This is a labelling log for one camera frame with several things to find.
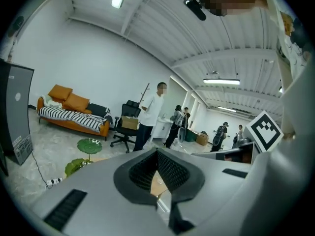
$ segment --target orange sofa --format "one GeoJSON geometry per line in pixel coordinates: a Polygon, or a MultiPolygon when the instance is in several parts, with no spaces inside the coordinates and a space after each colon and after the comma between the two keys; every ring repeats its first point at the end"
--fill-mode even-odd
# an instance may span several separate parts
{"type": "MultiPolygon", "coordinates": [[[[38,99],[38,102],[37,102],[37,113],[42,107],[44,107],[44,100],[42,97],[40,97],[38,99]]],[[[54,123],[56,125],[65,127],[65,128],[70,128],[70,129],[77,130],[77,131],[84,132],[84,133],[88,133],[88,134],[103,136],[105,138],[105,141],[107,140],[108,131],[109,131],[109,127],[110,127],[110,121],[106,121],[106,123],[104,125],[100,126],[100,133],[98,133],[98,132],[94,132],[90,129],[87,129],[85,127],[82,127],[71,120],[53,120],[53,119],[47,119],[44,117],[40,117],[40,118],[44,119],[48,122],[54,123]]]]}

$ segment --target floor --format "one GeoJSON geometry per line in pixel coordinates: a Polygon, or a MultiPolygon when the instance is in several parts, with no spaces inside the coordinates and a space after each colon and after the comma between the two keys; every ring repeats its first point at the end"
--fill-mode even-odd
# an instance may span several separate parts
{"type": "MultiPolygon", "coordinates": [[[[102,151],[97,155],[92,155],[97,158],[111,158],[123,155],[126,152],[126,147],[123,143],[115,144],[113,148],[110,147],[110,142],[114,140],[114,132],[110,132],[107,142],[105,142],[103,139],[100,139],[99,136],[59,127],[45,120],[41,120],[41,122],[38,123],[38,116],[33,109],[29,109],[29,124],[34,148],[33,155],[46,181],[63,177],[65,166],[71,160],[87,158],[87,155],[80,152],[76,146],[80,139],[95,138],[101,141],[103,147],[102,151]]],[[[151,144],[147,142],[144,149],[153,146],[162,147],[163,141],[161,139],[154,139],[151,144]]],[[[133,150],[133,147],[134,145],[130,144],[130,151],[133,150]]],[[[195,152],[209,152],[211,145],[202,146],[195,142],[188,143],[185,141],[182,144],[172,146],[172,149],[191,154],[195,152]]],[[[22,204],[31,207],[45,192],[46,187],[38,172],[34,158],[30,155],[22,166],[15,164],[9,159],[6,161],[9,177],[6,177],[4,181],[10,191],[22,204]]],[[[161,202],[169,207],[170,193],[168,191],[163,193],[161,202]]],[[[165,213],[159,206],[158,213],[161,214],[163,220],[167,223],[167,212],[165,213]]]]}

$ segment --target office chair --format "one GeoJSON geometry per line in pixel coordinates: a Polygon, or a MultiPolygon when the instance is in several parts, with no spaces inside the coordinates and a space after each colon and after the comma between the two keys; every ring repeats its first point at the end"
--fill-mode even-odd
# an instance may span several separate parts
{"type": "MultiPolygon", "coordinates": [[[[138,103],[136,103],[137,105],[135,103],[136,102],[128,101],[127,104],[123,104],[122,116],[138,117],[141,110],[138,107],[134,107],[134,106],[139,106],[138,103]]],[[[124,142],[127,148],[126,153],[129,153],[129,146],[127,142],[130,142],[133,144],[135,143],[134,141],[130,140],[129,137],[137,136],[137,130],[123,128],[122,119],[120,117],[115,117],[115,131],[123,134],[124,136],[114,135],[114,138],[118,137],[119,139],[114,142],[111,142],[110,147],[113,147],[114,144],[116,143],[124,142]]]]}

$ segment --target black and white striped blanket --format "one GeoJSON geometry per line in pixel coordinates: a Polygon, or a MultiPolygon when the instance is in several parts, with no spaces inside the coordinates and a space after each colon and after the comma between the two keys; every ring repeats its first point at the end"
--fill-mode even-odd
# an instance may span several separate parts
{"type": "Polygon", "coordinates": [[[80,126],[88,128],[95,132],[100,132],[100,126],[102,124],[105,124],[106,121],[109,121],[111,124],[113,123],[113,119],[110,113],[107,113],[106,116],[102,118],[99,116],[54,107],[42,107],[39,110],[38,115],[54,120],[71,120],[79,124],[80,126]]]}

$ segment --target ceiling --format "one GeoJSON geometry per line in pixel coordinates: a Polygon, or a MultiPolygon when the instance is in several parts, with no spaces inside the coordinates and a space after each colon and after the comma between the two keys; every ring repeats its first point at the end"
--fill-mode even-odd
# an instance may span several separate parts
{"type": "Polygon", "coordinates": [[[204,11],[200,21],[184,0],[72,0],[71,19],[110,30],[136,43],[179,75],[210,107],[249,116],[267,111],[280,120],[281,85],[276,26],[264,9],[224,18],[204,11]],[[239,79],[235,87],[210,87],[204,78],[239,79]]]}

